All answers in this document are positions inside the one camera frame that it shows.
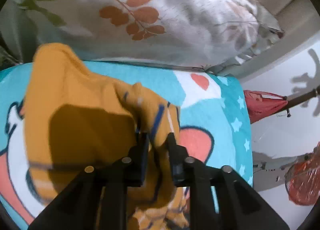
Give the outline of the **yellow striped small shirt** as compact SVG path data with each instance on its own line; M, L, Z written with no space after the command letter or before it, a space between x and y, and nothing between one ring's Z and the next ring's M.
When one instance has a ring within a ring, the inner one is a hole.
M168 134L180 137L176 106L140 83L91 72L69 46L51 43L34 56L23 109L30 175L44 203L85 167L126 156L140 131L150 140L148 166L142 188L128 192L129 229L189 225L165 146Z

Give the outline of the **red mesh bag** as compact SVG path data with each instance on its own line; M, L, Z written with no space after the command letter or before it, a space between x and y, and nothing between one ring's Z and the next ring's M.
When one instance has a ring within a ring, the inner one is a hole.
M313 152L303 156L285 175L285 187L296 205L311 206L319 198L319 143Z

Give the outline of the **turquoise cartoon fleece blanket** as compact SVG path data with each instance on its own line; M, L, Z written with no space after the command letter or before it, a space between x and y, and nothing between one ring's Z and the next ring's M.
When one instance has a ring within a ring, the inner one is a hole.
M141 83L180 107L183 145L211 167L233 167L253 182L251 126L234 77L126 64L85 62L94 73ZM27 229L44 206L37 199L24 153L21 103L32 64L1 71L1 206L16 229Z

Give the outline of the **red cloth bag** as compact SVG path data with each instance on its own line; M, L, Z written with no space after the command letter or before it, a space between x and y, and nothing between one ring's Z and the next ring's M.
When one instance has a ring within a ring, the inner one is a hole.
M251 124L275 114L288 104L286 96L268 92L244 90L244 97Z

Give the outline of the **white floral leaf pillow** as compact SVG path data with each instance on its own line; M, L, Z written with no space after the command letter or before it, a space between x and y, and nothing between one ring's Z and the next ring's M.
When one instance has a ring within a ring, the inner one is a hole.
M256 0L13 0L41 43L86 60L240 65L283 37Z

